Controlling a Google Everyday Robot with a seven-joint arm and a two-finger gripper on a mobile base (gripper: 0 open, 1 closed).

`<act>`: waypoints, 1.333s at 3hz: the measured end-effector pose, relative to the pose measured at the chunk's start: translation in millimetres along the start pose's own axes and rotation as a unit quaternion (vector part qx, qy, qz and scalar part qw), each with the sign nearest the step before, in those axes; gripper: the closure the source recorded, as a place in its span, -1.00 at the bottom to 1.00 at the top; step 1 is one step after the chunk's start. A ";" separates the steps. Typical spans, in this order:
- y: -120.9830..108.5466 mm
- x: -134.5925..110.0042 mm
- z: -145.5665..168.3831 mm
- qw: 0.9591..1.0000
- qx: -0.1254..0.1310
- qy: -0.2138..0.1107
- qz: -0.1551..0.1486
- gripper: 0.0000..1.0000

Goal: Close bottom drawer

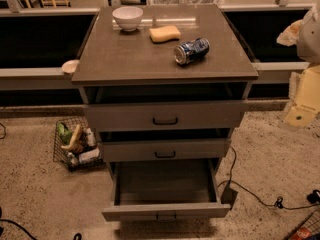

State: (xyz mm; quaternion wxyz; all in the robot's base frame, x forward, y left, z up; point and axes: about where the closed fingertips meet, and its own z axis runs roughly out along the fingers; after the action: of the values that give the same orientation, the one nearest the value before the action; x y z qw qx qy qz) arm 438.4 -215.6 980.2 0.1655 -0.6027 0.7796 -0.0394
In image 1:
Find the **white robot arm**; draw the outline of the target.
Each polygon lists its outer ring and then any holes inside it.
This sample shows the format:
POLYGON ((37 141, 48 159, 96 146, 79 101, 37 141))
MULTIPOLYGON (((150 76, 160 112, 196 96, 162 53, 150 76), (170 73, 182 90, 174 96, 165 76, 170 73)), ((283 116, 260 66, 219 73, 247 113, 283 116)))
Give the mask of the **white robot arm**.
POLYGON ((301 20, 289 25, 276 39, 278 44, 296 46, 300 59, 309 63, 301 74, 291 76, 283 123, 308 126, 320 113, 320 8, 312 7, 301 20))

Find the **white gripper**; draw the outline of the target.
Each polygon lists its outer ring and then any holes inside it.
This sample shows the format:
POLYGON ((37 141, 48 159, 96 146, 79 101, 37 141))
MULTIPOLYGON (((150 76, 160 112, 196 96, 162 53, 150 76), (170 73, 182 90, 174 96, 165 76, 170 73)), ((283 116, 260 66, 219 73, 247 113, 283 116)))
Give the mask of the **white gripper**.
POLYGON ((289 108, 283 121, 292 127, 308 126, 320 112, 320 65, 291 74, 289 98, 295 106, 289 108))

